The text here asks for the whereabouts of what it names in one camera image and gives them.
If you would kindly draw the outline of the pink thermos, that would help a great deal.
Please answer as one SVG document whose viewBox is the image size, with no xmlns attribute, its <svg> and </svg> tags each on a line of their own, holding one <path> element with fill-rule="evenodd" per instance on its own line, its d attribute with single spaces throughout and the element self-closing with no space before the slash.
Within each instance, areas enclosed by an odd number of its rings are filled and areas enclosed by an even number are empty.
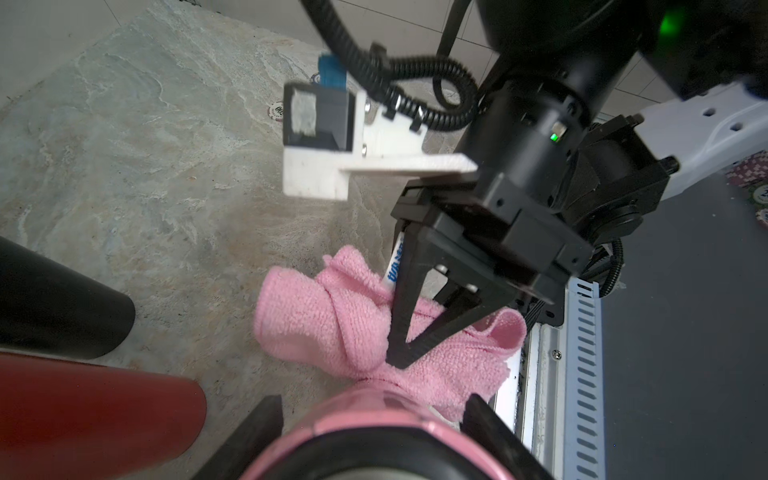
<svg viewBox="0 0 768 480">
<path fill-rule="evenodd" d="M 510 479 L 480 443 L 392 389 L 353 386 L 272 441 L 244 479 Z"/>
</svg>

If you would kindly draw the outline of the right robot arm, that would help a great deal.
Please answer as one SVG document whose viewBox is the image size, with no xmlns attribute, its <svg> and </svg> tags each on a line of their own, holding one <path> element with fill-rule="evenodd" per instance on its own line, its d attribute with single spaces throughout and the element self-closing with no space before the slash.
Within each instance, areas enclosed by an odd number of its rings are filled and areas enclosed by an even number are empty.
<svg viewBox="0 0 768 480">
<path fill-rule="evenodd" d="M 408 182 L 386 360 L 557 301 L 598 245 L 767 144 L 763 1 L 480 1 L 498 58 L 457 152 Z"/>
</svg>

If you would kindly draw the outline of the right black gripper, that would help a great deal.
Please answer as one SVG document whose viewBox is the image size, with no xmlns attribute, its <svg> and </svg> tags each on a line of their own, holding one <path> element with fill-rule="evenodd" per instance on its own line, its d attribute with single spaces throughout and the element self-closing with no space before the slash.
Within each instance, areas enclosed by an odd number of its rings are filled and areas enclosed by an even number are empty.
<svg viewBox="0 0 768 480">
<path fill-rule="evenodd" d="M 599 246 L 633 233 L 678 170 L 641 139 L 640 122 L 618 117 L 572 142 L 522 123 L 472 129 L 460 149 L 476 172 L 409 182 L 393 209 L 404 242 L 387 363 L 404 370 L 503 307 L 553 302 Z M 426 275 L 440 267 L 444 310 L 409 339 Z"/>
</svg>

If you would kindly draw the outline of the pink cloth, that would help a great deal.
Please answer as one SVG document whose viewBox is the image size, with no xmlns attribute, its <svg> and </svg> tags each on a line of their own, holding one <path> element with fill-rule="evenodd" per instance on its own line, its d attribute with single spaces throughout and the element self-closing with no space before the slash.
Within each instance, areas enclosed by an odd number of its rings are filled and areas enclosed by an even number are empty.
<svg viewBox="0 0 768 480">
<path fill-rule="evenodd" d="M 461 419 L 473 394 L 489 399 L 508 379 L 526 324 L 503 308 L 451 336 L 404 370 L 386 361 L 393 291 L 353 246 L 323 258 L 315 277 L 273 267 L 256 305 L 253 333 L 269 355 L 354 381 L 381 382 Z"/>
</svg>

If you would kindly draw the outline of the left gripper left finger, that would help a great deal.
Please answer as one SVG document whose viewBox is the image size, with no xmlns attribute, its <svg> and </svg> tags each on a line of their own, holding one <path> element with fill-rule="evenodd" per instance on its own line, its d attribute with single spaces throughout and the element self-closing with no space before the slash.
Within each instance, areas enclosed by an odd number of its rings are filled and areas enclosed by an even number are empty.
<svg viewBox="0 0 768 480">
<path fill-rule="evenodd" d="M 265 396 L 192 480 L 239 479 L 249 465 L 282 435 L 283 427 L 282 397 Z"/>
</svg>

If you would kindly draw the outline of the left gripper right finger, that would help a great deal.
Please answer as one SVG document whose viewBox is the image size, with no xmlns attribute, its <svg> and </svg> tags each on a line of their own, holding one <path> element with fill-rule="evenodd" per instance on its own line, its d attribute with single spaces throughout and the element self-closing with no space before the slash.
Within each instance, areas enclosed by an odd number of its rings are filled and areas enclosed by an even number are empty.
<svg viewBox="0 0 768 480">
<path fill-rule="evenodd" d="M 467 400 L 460 430 L 482 446 L 514 479 L 554 480 L 479 395 L 472 394 Z"/>
</svg>

